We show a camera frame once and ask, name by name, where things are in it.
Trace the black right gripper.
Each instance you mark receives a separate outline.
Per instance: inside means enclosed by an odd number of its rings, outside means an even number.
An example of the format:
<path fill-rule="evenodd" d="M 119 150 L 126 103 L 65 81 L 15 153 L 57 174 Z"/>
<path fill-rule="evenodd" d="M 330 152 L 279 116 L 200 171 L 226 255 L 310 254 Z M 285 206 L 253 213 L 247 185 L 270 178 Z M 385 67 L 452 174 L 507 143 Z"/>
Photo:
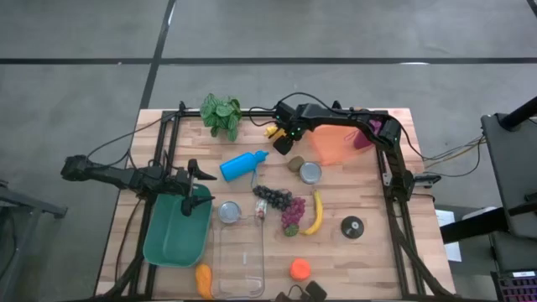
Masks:
<path fill-rule="evenodd" d="M 288 154 L 293 147 L 293 139 L 302 139 L 305 131 L 309 129 L 309 122 L 305 117 L 307 108 L 308 104 L 300 104 L 296 108 L 284 102 L 276 105 L 274 114 L 276 125 L 282 128 L 287 136 L 281 136 L 273 143 L 273 147 L 280 154 Z"/>

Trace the blue squeeze bottle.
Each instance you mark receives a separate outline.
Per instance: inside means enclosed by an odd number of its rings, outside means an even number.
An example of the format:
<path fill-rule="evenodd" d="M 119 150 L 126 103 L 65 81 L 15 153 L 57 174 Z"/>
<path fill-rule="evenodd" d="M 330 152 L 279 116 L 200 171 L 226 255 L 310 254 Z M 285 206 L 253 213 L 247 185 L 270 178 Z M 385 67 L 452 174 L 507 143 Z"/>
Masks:
<path fill-rule="evenodd" d="M 226 182 L 230 182 L 248 173 L 255 173 L 260 163 L 266 160 L 269 152 L 259 150 L 246 152 L 220 165 L 220 171 Z"/>

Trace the dark grape bunch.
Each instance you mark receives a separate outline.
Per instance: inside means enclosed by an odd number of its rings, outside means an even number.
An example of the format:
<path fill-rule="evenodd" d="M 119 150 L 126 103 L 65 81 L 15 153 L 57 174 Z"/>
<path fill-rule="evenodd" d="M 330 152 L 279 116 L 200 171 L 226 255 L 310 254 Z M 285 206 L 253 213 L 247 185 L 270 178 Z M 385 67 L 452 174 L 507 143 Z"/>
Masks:
<path fill-rule="evenodd" d="M 273 190 L 264 185 L 257 185 L 253 188 L 253 193 L 268 202 L 273 208 L 285 211 L 291 206 L 293 195 L 288 190 Z"/>

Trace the purple squeeze bottle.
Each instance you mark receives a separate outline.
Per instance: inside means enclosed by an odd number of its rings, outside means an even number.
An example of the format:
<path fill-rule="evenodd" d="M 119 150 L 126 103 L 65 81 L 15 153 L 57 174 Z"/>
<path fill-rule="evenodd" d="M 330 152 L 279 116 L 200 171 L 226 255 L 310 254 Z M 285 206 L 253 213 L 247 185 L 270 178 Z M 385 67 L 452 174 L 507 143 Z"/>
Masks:
<path fill-rule="evenodd" d="M 379 121 L 371 121 L 370 124 L 373 126 L 373 133 L 378 134 L 379 129 L 382 126 L 382 123 Z M 363 134 L 360 130 L 357 131 L 357 135 L 353 140 L 353 146 L 355 149 L 363 149 L 371 146 L 373 143 Z"/>

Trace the yellow banana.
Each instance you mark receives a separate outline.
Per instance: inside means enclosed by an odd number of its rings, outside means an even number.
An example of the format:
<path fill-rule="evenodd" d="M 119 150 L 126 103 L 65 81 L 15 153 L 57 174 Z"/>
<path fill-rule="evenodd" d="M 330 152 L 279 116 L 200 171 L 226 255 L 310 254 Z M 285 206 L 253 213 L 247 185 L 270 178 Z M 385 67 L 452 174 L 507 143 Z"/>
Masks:
<path fill-rule="evenodd" d="M 321 224 L 323 222 L 324 208 L 320 192 L 318 190 L 315 190 L 313 192 L 313 197 L 315 202 L 315 220 L 309 228 L 305 230 L 299 230 L 300 234 L 306 236 L 315 234 L 320 229 Z"/>

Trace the clear bottle black lid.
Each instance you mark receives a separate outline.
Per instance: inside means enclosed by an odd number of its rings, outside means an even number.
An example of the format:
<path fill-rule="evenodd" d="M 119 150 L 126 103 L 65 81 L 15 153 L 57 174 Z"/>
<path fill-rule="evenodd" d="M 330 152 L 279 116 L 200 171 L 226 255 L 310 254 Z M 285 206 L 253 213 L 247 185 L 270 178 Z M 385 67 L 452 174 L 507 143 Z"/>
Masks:
<path fill-rule="evenodd" d="M 348 239 L 358 239 L 364 230 L 364 224 L 357 216 L 347 216 L 341 222 L 341 233 Z"/>

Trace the orange tangerine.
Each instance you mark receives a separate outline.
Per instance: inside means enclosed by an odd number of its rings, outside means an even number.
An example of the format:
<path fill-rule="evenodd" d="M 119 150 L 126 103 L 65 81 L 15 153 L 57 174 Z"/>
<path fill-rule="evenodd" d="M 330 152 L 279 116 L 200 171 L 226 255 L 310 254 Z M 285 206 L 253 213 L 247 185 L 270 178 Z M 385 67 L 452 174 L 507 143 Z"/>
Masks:
<path fill-rule="evenodd" d="M 305 281 L 311 275 L 311 266 L 303 258 L 296 258 L 289 266 L 289 276 L 294 281 Z"/>

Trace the tin can red label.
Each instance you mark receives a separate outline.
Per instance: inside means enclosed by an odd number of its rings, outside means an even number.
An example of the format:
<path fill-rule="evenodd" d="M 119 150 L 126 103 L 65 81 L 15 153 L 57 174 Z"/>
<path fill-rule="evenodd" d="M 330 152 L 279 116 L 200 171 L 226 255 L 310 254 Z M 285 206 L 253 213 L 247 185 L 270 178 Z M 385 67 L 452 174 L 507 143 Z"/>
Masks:
<path fill-rule="evenodd" d="M 226 201 L 219 206 L 217 215 L 221 222 L 232 224 L 240 220 L 242 211 L 236 202 Z"/>

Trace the orange translucent bin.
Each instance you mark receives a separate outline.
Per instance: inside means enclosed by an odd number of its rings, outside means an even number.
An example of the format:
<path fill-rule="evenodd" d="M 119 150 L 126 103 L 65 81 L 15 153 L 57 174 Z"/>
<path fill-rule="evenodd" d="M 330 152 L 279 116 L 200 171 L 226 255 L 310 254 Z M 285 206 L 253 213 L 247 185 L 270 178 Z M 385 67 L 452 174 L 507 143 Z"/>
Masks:
<path fill-rule="evenodd" d="M 309 140 L 321 164 L 342 163 L 373 148 L 374 144 L 363 149 L 354 148 L 353 140 L 358 130 L 355 127 L 321 125 L 309 133 Z"/>

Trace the black handheld device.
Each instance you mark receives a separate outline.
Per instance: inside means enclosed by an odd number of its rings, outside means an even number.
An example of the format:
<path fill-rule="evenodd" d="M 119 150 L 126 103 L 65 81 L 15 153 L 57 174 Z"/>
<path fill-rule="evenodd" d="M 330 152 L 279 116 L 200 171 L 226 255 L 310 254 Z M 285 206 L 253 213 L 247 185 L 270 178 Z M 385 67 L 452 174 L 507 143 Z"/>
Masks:
<path fill-rule="evenodd" d="M 294 289 L 299 293 L 293 298 Z M 326 297 L 326 291 L 316 281 L 310 281 L 304 288 L 298 284 L 292 285 L 287 293 L 280 292 L 274 302 L 325 302 Z"/>

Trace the grey metal table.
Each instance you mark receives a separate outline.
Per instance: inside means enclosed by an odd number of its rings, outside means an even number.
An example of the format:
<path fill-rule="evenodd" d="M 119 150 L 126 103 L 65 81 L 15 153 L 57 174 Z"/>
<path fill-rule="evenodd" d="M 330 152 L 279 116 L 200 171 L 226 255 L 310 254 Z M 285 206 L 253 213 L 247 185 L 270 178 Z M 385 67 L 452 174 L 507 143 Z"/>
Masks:
<path fill-rule="evenodd" d="M 15 285 L 23 267 L 23 260 L 29 250 L 30 241 L 43 213 L 51 214 L 55 219 L 65 217 L 67 208 L 47 201 L 35 199 L 28 195 L 10 190 L 6 182 L 0 181 L 0 201 L 24 210 L 29 219 L 19 238 L 15 239 L 14 253 L 4 273 L 0 273 L 3 290 L 0 290 L 0 302 L 13 302 Z"/>

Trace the white paper sheet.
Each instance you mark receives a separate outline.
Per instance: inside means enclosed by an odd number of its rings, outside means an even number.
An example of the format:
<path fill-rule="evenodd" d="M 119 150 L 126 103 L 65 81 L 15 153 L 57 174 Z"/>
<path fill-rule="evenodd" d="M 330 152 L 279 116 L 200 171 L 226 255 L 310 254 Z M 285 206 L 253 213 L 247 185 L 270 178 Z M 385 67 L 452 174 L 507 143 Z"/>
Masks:
<path fill-rule="evenodd" d="M 436 210 L 435 211 L 437 221 L 440 227 L 455 222 L 455 215 L 452 211 Z M 462 261 L 461 250 L 458 242 L 445 243 L 446 256 L 449 261 L 458 262 Z"/>

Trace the dark grey desk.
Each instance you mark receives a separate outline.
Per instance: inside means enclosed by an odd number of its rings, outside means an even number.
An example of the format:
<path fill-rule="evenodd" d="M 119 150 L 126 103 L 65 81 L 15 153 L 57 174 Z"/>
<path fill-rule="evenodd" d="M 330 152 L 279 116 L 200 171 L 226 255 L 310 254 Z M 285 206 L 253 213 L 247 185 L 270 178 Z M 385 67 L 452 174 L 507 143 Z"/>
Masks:
<path fill-rule="evenodd" d="M 537 193 L 537 125 L 524 121 L 513 132 L 502 128 L 495 115 L 481 117 L 498 191 L 511 233 L 537 240 L 537 213 L 512 216 L 509 211 Z"/>

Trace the dark grey chair seat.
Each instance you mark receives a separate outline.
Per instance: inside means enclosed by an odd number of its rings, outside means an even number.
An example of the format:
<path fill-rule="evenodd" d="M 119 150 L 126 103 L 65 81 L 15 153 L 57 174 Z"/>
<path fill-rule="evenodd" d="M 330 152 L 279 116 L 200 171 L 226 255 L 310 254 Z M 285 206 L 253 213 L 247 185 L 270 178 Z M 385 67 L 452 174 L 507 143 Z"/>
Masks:
<path fill-rule="evenodd" d="M 537 240 L 506 232 L 491 234 L 498 267 L 502 272 L 537 271 Z"/>

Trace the black metal table frame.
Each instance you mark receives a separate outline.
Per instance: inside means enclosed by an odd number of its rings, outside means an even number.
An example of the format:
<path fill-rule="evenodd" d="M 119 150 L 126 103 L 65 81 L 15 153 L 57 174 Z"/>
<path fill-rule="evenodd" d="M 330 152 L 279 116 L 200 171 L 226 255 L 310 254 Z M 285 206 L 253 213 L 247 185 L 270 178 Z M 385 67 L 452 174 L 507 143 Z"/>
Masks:
<path fill-rule="evenodd" d="M 242 117 L 265 117 L 268 122 L 276 125 L 272 138 L 275 138 L 277 150 L 286 154 L 295 140 L 301 139 L 308 130 L 305 120 L 301 117 L 285 117 L 276 109 L 253 107 L 249 111 L 218 105 L 213 109 L 203 107 L 196 113 L 204 125 L 216 136 L 219 131 L 227 133 L 230 141 L 238 135 Z M 441 299 L 453 295 L 445 289 L 433 276 L 432 272 L 419 258 L 411 226 L 408 203 L 413 193 L 416 179 L 404 167 L 400 136 L 405 132 L 402 124 L 385 111 L 351 110 L 342 114 L 346 124 L 364 132 L 366 138 L 373 141 L 380 172 L 390 171 L 394 174 L 391 180 L 383 183 L 383 200 L 387 215 L 390 238 L 399 280 L 399 290 L 405 299 Z M 114 284 L 106 292 L 91 298 L 91 302 L 143 302 L 153 298 L 154 281 L 158 264 L 150 262 L 143 255 L 143 247 L 149 244 L 149 228 L 155 224 L 154 213 L 159 197 L 168 196 L 179 203 L 185 203 L 186 196 L 194 189 L 188 184 L 184 189 L 174 189 L 166 193 L 157 186 L 149 184 L 133 190 L 138 203 L 143 205 L 142 221 L 138 231 L 137 246 L 133 260 L 123 273 L 114 274 Z M 138 284 L 142 266 L 149 262 L 149 270 L 145 279 L 146 288 L 138 292 Z"/>

